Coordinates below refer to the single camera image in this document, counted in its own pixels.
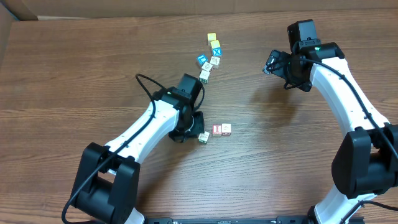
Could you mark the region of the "white green block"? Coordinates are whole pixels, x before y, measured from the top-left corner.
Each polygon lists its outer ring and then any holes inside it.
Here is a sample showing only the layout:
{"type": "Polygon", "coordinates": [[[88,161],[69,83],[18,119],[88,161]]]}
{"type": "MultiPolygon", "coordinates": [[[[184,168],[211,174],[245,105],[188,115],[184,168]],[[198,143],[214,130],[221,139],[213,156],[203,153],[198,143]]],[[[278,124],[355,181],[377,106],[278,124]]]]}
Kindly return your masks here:
{"type": "Polygon", "coordinates": [[[198,136],[198,142],[206,144],[208,142],[209,136],[210,136],[210,133],[207,131],[200,133],[198,136]]]}
{"type": "Polygon", "coordinates": [[[208,83],[209,77],[210,77],[210,72],[202,70],[200,72],[199,81],[201,81],[202,83],[208,83]]]}

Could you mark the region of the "red I block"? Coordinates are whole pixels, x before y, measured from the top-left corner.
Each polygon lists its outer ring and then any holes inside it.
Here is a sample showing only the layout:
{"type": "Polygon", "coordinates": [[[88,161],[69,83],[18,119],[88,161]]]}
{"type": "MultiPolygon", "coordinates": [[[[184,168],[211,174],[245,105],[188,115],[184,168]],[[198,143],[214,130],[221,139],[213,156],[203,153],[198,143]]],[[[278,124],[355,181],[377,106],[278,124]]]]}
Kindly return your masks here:
{"type": "Polygon", "coordinates": [[[212,128],[212,135],[213,137],[222,136],[222,126],[219,124],[214,124],[212,128]]]}

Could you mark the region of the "red circle block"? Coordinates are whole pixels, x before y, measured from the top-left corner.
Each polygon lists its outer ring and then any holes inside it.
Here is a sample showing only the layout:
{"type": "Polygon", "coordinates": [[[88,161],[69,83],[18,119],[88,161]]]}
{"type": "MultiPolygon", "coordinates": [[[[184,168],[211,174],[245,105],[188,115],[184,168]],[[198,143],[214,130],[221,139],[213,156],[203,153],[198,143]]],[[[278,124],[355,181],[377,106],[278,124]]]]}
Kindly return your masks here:
{"type": "Polygon", "coordinates": [[[231,135],[231,124],[230,123],[223,123],[221,125],[221,134],[223,136],[230,136],[231,135]]]}

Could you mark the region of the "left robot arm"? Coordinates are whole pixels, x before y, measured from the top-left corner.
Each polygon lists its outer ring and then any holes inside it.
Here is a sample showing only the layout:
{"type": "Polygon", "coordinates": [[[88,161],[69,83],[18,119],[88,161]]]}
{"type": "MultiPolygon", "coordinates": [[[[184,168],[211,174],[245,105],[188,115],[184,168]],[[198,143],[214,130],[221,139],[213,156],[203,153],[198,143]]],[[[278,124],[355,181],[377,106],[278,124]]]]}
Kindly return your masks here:
{"type": "Polygon", "coordinates": [[[125,132],[103,146],[92,142],[85,148],[62,222],[75,207],[91,216],[91,223],[148,223],[136,208],[141,164],[164,136],[183,143],[204,133],[196,100],[205,96],[205,88],[184,74],[178,86],[162,86],[148,96],[148,108],[125,132]]]}

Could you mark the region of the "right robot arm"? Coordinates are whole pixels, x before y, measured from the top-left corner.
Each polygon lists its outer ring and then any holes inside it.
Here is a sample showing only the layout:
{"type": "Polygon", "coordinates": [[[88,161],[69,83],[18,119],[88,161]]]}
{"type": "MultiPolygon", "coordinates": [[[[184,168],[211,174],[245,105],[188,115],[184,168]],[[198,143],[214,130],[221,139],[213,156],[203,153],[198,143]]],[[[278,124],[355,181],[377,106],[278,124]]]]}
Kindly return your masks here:
{"type": "Polygon", "coordinates": [[[313,20],[297,21],[287,33],[291,52],[273,50],[263,72],[284,79],[285,90],[317,88],[344,139],[331,164],[333,186],[326,197],[306,216],[277,217],[277,222],[363,223],[354,214],[366,204],[396,210],[374,198],[397,187],[397,126],[360,89],[339,46],[321,42],[313,20]]]}

